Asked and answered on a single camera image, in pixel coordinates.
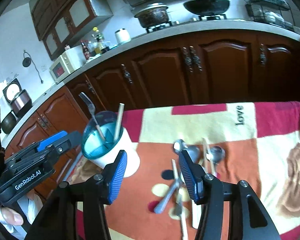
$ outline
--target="dish rack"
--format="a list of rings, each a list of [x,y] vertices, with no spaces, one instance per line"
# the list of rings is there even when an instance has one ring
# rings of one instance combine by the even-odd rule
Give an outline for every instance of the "dish rack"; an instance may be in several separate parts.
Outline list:
[[[254,22],[261,22],[270,25],[275,25],[290,31],[294,31],[293,26],[295,25],[295,21],[294,21],[293,13],[291,11],[291,7],[288,3],[285,3],[282,0],[245,0],[245,2],[246,2],[245,7],[248,16],[251,17],[251,19]],[[279,16],[278,17],[271,16],[270,15],[271,12],[265,8],[270,8],[280,12],[280,16],[282,20],[279,19]],[[293,24],[283,19],[282,11],[290,11]]]

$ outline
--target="screw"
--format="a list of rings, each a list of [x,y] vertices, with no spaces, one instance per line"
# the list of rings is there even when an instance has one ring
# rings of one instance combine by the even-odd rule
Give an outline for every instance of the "screw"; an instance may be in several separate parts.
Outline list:
[[[241,180],[241,181],[240,181],[240,185],[241,185],[242,187],[247,187],[249,184],[248,184],[248,182],[246,182],[245,180]]]
[[[204,176],[205,179],[207,180],[213,180],[213,175],[210,174],[210,173],[207,173],[205,176]]]
[[[68,185],[69,185],[69,183],[67,181],[62,181],[62,182],[60,182],[59,187],[65,188],[65,187],[68,187]]]
[[[96,174],[93,176],[94,180],[101,180],[103,176],[101,174]]]

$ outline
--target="white microwave oven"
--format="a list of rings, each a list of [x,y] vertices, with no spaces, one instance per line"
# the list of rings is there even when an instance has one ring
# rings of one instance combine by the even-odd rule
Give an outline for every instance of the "white microwave oven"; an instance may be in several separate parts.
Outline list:
[[[60,82],[86,63],[81,45],[66,50],[51,65],[50,73],[56,82]]]

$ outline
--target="tablecloth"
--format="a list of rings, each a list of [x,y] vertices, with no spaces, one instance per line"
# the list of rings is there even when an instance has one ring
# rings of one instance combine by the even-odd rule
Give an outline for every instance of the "tablecloth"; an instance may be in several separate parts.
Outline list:
[[[118,198],[106,208],[113,240],[180,239],[180,221],[173,216],[171,198],[162,214],[151,212],[172,180],[164,179],[177,159],[172,143],[183,139],[202,149],[205,138],[210,146],[225,149],[226,157],[216,167],[221,181],[250,183],[272,218],[282,240],[300,236],[300,103],[258,102],[190,105],[125,111],[122,125],[140,157],[140,167],[125,178]],[[68,181],[78,183],[99,169],[81,160]],[[189,239],[194,239],[191,202],[188,209]],[[225,203],[222,240],[227,239],[229,205]],[[84,238],[82,204],[78,206],[79,235]]]

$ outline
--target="white wall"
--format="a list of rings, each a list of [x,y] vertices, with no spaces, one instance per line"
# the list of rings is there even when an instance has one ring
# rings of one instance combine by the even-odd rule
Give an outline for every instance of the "white wall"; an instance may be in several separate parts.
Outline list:
[[[126,5],[123,0],[107,0],[110,8],[114,14],[112,18],[103,22],[98,26],[101,32],[103,32],[107,41],[112,44],[116,44],[114,32],[120,28],[128,30],[131,37],[138,36],[146,31],[140,26],[138,19],[133,17],[133,14],[129,10],[129,6]],[[291,8],[295,18],[296,26],[300,27],[300,11],[291,0],[286,0]],[[183,2],[167,4],[169,6],[168,12],[171,21],[186,22],[190,18],[196,17],[192,13],[188,12],[183,7]],[[244,0],[230,0],[230,7],[225,12],[228,18],[240,18],[249,20]],[[282,12],[286,21],[293,23],[290,12]],[[85,35],[85,40],[91,40],[91,34],[93,31]]]
[[[44,80],[43,84],[40,83],[33,64],[28,68],[22,66],[24,49],[35,62]],[[34,102],[54,82],[49,73],[51,63],[43,42],[36,35],[29,4],[17,7],[0,17],[0,82],[17,74],[21,87],[27,90]],[[0,108],[2,120],[10,111],[4,97],[0,99]]]

